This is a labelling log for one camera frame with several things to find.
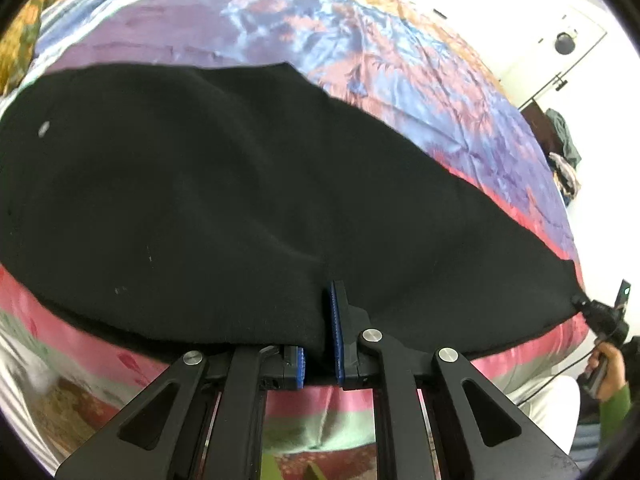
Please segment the green sleeve right forearm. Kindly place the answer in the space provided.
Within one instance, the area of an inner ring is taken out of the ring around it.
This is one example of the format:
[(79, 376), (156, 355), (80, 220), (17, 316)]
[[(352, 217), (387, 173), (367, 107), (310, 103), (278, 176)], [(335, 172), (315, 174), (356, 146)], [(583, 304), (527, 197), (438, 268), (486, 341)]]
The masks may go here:
[(627, 452), (637, 440), (631, 428), (636, 419), (628, 382), (600, 402), (600, 444), (598, 457), (611, 457)]

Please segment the person's right hand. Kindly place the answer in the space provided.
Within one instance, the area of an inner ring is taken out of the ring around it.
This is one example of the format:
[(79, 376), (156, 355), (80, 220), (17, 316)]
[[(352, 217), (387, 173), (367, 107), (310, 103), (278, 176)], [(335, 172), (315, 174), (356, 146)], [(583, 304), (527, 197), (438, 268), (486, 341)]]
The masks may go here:
[(626, 370), (622, 352), (604, 340), (598, 340), (596, 348), (591, 352), (587, 361), (585, 373), (591, 375), (606, 360), (606, 371), (600, 387), (597, 390), (596, 398), (600, 402), (606, 402), (618, 393), (626, 385)]

